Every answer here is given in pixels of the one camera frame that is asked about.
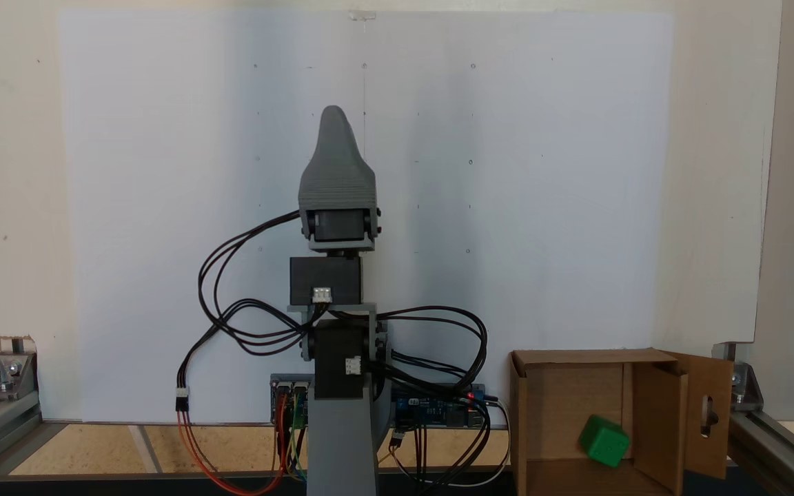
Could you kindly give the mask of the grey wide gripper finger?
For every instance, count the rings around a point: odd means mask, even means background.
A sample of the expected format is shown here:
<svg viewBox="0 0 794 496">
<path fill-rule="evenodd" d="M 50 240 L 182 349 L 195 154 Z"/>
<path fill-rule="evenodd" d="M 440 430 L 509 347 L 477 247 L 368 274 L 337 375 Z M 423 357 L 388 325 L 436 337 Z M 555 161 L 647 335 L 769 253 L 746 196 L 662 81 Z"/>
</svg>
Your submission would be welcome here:
<svg viewBox="0 0 794 496">
<path fill-rule="evenodd" d="M 317 144 L 301 178 L 375 178 L 373 169 L 362 157 L 355 132 L 341 107 L 329 105 L 322 111 Z"/>
</svg>

